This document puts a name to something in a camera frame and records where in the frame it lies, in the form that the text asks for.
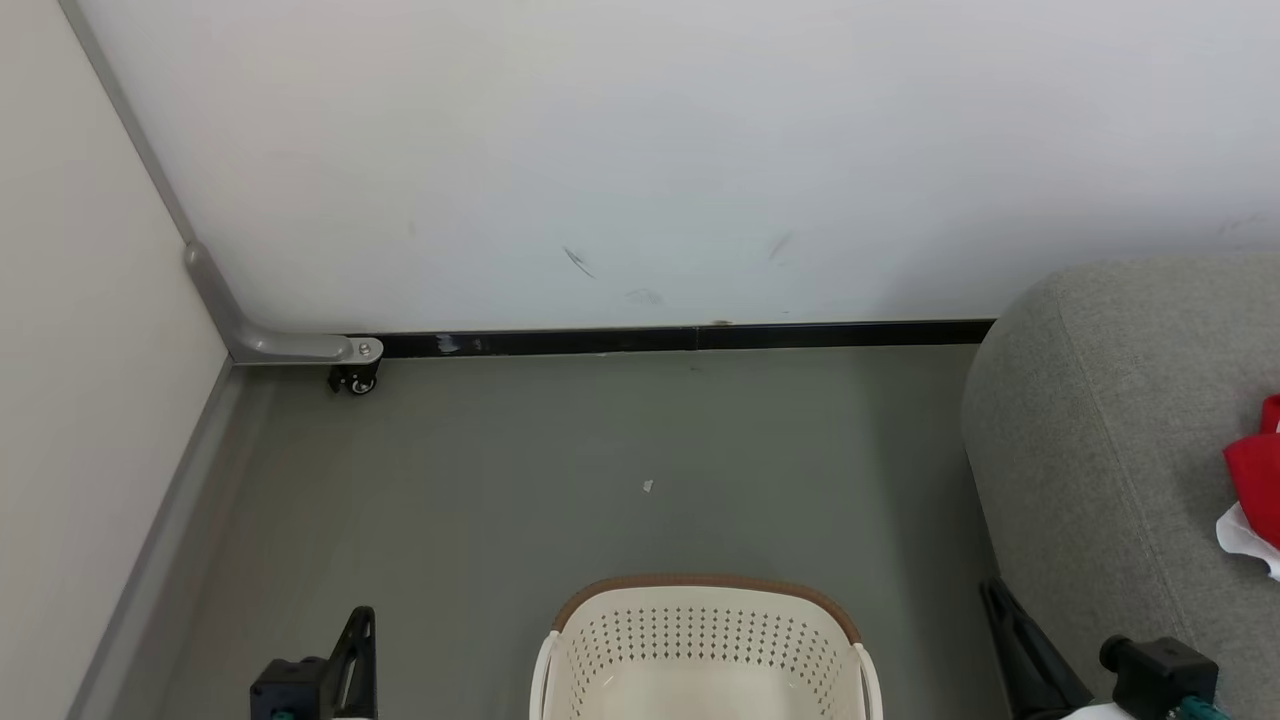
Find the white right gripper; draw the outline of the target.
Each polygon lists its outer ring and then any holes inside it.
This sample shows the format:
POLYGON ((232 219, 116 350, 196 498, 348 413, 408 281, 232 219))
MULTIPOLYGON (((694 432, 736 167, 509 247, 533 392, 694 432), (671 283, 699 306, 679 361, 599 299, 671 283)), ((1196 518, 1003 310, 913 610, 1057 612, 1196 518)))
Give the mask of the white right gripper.
POLYGON ((1117 705, 1091 705, 1094 696, 1002 579, 983 580, 979 594, 1012 719, 1132 720, 1117 705))

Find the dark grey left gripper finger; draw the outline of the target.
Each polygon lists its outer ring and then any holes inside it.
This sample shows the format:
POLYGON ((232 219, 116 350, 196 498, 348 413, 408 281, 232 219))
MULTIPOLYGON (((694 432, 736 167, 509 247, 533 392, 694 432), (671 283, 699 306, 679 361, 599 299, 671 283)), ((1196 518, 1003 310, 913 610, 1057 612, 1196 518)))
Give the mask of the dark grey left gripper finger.
POLYGON ((378 719, 376 615, 358 606, 343 626, 320 684, 320 719, 378 719))

